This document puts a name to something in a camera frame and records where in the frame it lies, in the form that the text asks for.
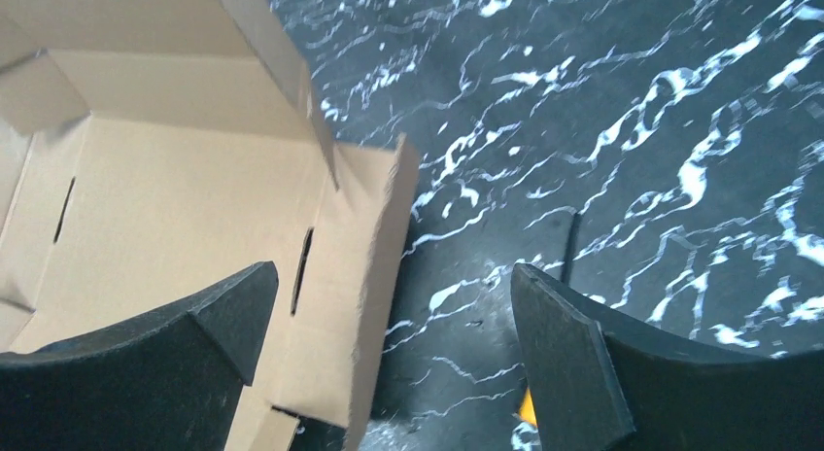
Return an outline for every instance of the black foam piece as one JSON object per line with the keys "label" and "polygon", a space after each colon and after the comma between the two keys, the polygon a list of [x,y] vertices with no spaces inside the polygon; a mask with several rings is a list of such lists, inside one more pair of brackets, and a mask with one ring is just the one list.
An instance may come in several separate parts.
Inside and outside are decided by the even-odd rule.
{"label": "black foam piece", "polygon": [[773,360],[691,341],[528,265],[515,267],[511,296],[546,449],[824,446],[824,352]]}
{"label": "black foam piece", "polygon": [[105,329],[0,354],[0,449],[223,449],[277,287],[274,264],[257,263]]}

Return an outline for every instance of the open cardboard box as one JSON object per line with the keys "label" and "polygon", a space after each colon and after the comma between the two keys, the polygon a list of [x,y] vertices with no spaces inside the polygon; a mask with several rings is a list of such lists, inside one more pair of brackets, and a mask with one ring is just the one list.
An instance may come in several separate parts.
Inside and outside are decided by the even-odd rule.
{"label": "open cardboard box", "polygon": [[0,0],[0,67],[0,349],[273,260],[280,290],[227,449],[288,449],[293,414],[357,449],[413,148],[336,144],[265,0]]}

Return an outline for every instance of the cardboard box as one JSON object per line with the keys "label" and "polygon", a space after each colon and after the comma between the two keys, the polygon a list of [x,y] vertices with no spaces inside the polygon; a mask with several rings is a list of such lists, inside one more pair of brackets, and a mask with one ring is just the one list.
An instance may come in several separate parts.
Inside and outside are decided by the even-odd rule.
{"label": "cardboard box", "polygon": [[273,260],[281,287],[227,449],[288,449],[291,414],[357,449],[413,148],[336,144],[265,0],[0,0],[0,66],[0,118],[21,134],[0,126],[0,349]]}

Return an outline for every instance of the floor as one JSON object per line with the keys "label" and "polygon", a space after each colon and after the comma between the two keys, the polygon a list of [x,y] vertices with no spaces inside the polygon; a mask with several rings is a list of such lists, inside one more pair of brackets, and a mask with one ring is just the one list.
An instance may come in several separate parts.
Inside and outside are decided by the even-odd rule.
{"label": "floor", "polygon": [[[272,0],[341,141],[423,155],[363,450],[530,450],[515,261],[663,330],[822,348],[824,0]],[[317,449],[326,449],[322,444]]]}

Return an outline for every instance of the yellow object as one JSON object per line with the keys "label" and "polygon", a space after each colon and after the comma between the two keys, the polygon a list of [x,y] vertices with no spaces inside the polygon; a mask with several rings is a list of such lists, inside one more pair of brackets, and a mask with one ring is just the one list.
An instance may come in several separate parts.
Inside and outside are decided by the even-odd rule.
{"label": "yellow object", "polygon": [[538,426],[538,421],[535,419],[535,408],[532,407],[532,395],[529,389],[527,389],[527,396],[524,398],[524,403],[521,404],[521,411],[518,415],[521,416],[521,420],[529,422],[536,427]]}

